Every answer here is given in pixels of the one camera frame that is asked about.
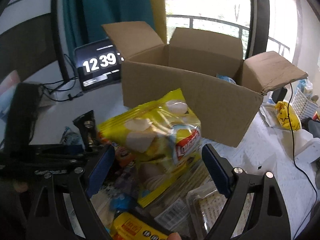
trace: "digital clock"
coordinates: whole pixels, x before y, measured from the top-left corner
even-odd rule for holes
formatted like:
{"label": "digital clock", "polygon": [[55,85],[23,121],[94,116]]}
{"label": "digital clock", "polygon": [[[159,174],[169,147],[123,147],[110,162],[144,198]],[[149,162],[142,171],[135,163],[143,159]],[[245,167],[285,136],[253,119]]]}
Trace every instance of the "digital clock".
{"label": "digital clock", "polygon": [[124,59],[110,39],[76,48],[74,59],[83,91],[120,80],[121,62]]}

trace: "yellow package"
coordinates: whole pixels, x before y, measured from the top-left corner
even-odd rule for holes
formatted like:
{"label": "yellow package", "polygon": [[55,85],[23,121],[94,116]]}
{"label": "yellow package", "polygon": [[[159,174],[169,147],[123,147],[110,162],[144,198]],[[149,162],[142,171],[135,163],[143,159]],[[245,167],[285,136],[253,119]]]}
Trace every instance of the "yellow package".
{"label": "yellow package", "polygon": [[[288,118],[288,103],[283,101],[278,101],[275,105],[276,115],[279,123],[282,127],[291,130],[289,118]],[[299,117],[296,115],[292,106],[289,105],[289,115],[290,115],[290,122],[292,126],[292,130],[296,131],[301,129]]]}
{"label": "yellow package", "polygon": [[109,119],[99,130],[103,137],[136,155],[142,207],[201,158],[200,121],[180,89]]}
{"label": "yellow package", "polygon": [[113,221],[110,235],[113,240],[166,240],[168,237],[127,212]]}

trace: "yellow curtain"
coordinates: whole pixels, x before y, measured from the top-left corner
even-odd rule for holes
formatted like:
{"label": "yellow curtain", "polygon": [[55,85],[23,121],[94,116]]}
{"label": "yellow curtain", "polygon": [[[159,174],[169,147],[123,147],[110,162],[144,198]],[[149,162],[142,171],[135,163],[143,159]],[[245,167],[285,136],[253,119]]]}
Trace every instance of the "yellow curtain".
{"label": "yellow curtain", "polygon": [[167,44],[167,26],[165,14],[165,0],[150,0],[153,11],[153,21],[155,23],[156,33]]}

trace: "teal curtain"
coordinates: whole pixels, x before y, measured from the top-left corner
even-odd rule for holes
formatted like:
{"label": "teal curtain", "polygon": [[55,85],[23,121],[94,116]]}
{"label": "teal curtain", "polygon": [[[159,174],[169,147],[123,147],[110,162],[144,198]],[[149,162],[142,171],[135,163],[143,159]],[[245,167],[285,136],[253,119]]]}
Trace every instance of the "teal curtain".
{"label": "teal curtain", "polygon": [[145,21],[154,29],[150,0],[63,0],[69,56],[84,44],[106,38],[102,24]]}

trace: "human thumb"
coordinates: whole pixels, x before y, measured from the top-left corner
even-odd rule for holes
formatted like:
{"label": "human thumb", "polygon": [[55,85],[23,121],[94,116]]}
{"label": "human thumb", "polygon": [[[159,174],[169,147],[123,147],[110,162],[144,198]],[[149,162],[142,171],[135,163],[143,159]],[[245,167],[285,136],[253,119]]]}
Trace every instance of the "human thumb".
{"label": "human thumb", "polygon": [[181,237],[178,233],[172,233],[168,236],[167,240],[181,240]]}

